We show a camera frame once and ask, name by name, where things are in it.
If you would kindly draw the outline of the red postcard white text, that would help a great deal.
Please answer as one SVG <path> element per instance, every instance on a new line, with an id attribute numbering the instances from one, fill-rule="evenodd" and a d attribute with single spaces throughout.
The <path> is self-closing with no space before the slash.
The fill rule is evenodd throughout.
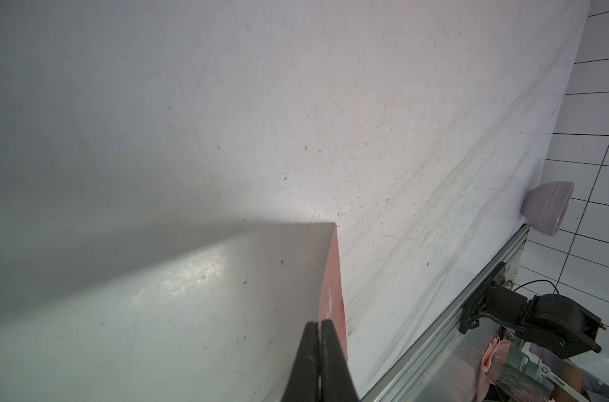
<path id="1" fill-rule="evenodd" d="M 331 232 L 331 242 L 326 258 L 318 316 L 320 322 L 325 320 L 333 322 L 341 345 L 341 351 L 345 361 L 347 361 L 346 311 L 342 291 L 340 249 L 336 227 Z"/>

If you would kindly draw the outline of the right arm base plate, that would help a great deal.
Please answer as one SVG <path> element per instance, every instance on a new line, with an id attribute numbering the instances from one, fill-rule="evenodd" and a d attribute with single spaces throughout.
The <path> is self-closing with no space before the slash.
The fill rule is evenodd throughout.
<path id="1" fill-rule="evenodd" d="M 485 311 L 485 306 L 489 300 L 488 293 L 503 282 L 505 266 L 505 262 L 499 261 L 467 299 L 460 318 L 460 333 L 467 334 L 470 329 L 480 326 L 480 315 Z"/>

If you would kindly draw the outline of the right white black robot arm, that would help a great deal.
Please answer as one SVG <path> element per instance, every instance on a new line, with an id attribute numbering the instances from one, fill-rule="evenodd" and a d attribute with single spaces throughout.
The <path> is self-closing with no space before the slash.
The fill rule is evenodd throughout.
<path id="1" fill-rule="evenodd" d="M 602 347 L 597 336 L 601 319 L 574 300 L 557 294 L 535 296 L 531 300 L 502 286 L 483 293 L 477 319 L 489 318 L 512 330 L 517 338 L 545 348 L 565 360 Z"/>

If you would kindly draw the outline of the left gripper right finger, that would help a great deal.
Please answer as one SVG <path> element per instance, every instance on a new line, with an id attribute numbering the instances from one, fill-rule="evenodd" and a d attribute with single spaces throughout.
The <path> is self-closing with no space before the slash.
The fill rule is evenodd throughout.
<path id="1" fill-rule="evenodd" d="M 321 401 L 358 402 L 341 342 L 333 321 L 321 322 Z"/>

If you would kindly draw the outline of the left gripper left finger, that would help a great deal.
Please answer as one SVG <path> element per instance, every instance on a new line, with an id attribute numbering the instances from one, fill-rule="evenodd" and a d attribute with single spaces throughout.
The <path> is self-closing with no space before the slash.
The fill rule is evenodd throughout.
<path id="1" fill-rule="evenodd" d="M 304 327 L 282 402 L 320 400 L 320 345 L 318 323 Z"/>

